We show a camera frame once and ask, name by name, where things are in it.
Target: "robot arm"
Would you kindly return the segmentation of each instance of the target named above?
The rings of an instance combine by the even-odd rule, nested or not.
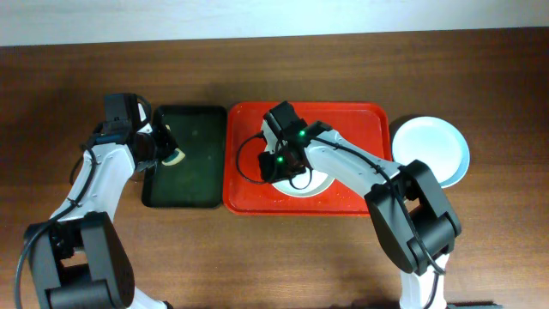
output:
[[[274,149],[259,155],[265,181],[290,179],[307,167],[364,197],[381,247],[401,269],[401,307],[446,307],[439,273],[462,228],[427,165],[414,161],[402,166],[377,158],[327,124],[307,125],[287,102],[265,114],[262,131],[268,148]],[[419,199],[419,206],[409,214],[404,199]]]
[[[142,97],[109,95],[105,109],[106,121],[86,142],[88,150],[67,199],[51,215],[56,220],[34,224],[26,232],[29,241],[48,225],[28,244],[42,308],[167,308],[135,287],[133,269],[112,222],[135,170],[157,161],[172,164],[182,159],[182,153],[169,130],[149,124],[151,108]],[[63,266],[64,259],[82,252],[87,264]]]

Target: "red tray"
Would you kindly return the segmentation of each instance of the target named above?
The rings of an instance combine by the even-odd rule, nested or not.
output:
[[[226,133],[223,203],[240,215],[369,215],[363,197],[335,181],[314,197],[289,197],[272,185],[254,185],[237,172],[236,152],[240,144],[256,134],[263,115],[280,102],[242,102],[229,112]],[[391,160],[387,115],[372,103],[291,102],[307,124],[317,120],[330,124],[349,142],[385,160]],[[260,180],[257,155],[265,142],[255,139],[240,154],[244,174]]]

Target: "wooden table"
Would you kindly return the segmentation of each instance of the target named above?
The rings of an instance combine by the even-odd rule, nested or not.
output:
[[[549,29],[377,33],[0,49],[0,307],[27,225],[69,191],[102,95],[156,105],[368,100],[395,120],[444,118],[468,140],[465,179],[446,190],[463,234],[449,302],[549,302]],[[129,182],[115,226],[138,287],[176,308],[349,306],[397,301],[398,269],[368,218],[251,217],[154,210]],[[28,268],[22,292],[36,307]]]

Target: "green tray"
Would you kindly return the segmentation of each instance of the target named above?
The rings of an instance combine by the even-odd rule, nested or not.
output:
[[[153,125],[170,126],[185,158],[145,172],[142,202],[152,208],[213,209],[221,205],[226,109],[221,106],[161,106]]]

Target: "white wall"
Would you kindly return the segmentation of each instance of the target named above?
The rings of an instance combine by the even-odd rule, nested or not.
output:
[[[549,26],[549,0],[0,0],[0,45]]]

